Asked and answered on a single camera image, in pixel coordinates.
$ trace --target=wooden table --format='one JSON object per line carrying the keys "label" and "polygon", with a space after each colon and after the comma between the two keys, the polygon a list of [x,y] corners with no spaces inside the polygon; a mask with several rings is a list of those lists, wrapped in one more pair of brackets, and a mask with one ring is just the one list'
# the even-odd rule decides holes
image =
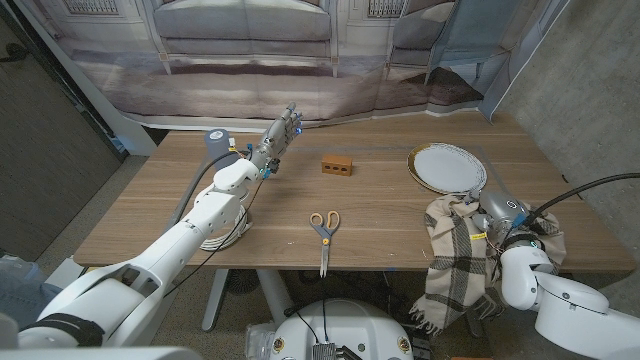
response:
{"label": "wooden table", "polygon": [[[156,240],[206,149],[203,132],[172,131],[122,192],[76,252],[83,265],[132,258]],[[257,134],[236,134],[239,147]],[[309,226],[312,212],[337,210],[329,269],[424,270],[433,259],[423,215],[440,196],[420,186],[407,170],[410,150],[428,142],[463,147],[480,159],[485,189],[506,187],[534,205],[567,191],[561,174],[507,114],[491,126],[478,113],[448,117],[411,115],[307,129],[262,185],[251,214],[253,227],[207,265],[223,268],[317,269],[321,239]],[[353,175],[321,173],[325,153],[353,158]],[[211,183],[206,174],[196,194]],[[566,234],[565,272],[624,273],[635,262],[596,214],[578,197],[550,209]],[[198,251],[189,261],[201,263]]]}

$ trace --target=scissor handle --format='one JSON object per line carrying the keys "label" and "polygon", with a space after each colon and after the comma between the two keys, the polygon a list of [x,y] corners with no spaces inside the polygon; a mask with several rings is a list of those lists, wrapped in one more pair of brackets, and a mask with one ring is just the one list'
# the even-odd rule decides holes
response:
{"label": "scissor handle", "polygon": [[[320,219],[320,223],[316,224],[314,222],[314,219]],[[322,225],[324,225],[324,219],[322,218],[322,215],[320,215],[318,213],[311,214],[311,217],[309,217],[309,222],[311,223],[311,225],[314,225],[314,226],[322,226]]]}
{"label": "scissor handle", "polygon": [[[336,225],[334,227],[331,227],[331,215],[335,215],[336,216]],[[338,214],[337,211],[329,211],[329,213],[327,214],[327,229],[329,230],[335,230],[338,228],[338,226],[340,226],[340,214]]]}

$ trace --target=couch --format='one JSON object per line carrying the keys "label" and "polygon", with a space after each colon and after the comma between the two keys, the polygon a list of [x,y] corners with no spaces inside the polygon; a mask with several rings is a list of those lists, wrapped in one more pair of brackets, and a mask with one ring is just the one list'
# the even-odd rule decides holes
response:
{"label": "couch", "polygon": [[143,0],[160,60],[327,60],[337,76],[337,0]]}

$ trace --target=scissor blade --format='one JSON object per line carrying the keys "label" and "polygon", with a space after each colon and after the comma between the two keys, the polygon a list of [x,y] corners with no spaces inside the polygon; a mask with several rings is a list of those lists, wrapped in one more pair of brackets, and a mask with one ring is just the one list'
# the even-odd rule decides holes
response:
{"label": "scissor blade", "polygon": [[322,263],[320,264],[320,277],[327,276],[327,266],[329,265],[329,247],[322,246]]}

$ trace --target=scissors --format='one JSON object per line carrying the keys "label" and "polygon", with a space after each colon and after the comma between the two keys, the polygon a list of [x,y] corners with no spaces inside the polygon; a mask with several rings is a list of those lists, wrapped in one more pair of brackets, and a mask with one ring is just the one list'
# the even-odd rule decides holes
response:
{"label": "scissors", "polygon": [[[331,215],[336,216],[335,226],[331,227]],[[316,229],[318,234],[322,236],[322,261],[320,262],[320,277],[327,276],[327,265],[329,265],[329,245],[331,244],[331,235],[338,230],[340,225],[340,214],[337,211],[329,211],[327,214],[327,226],[324,225],[324,218],[318,213],[311,214],[309,223]]]}

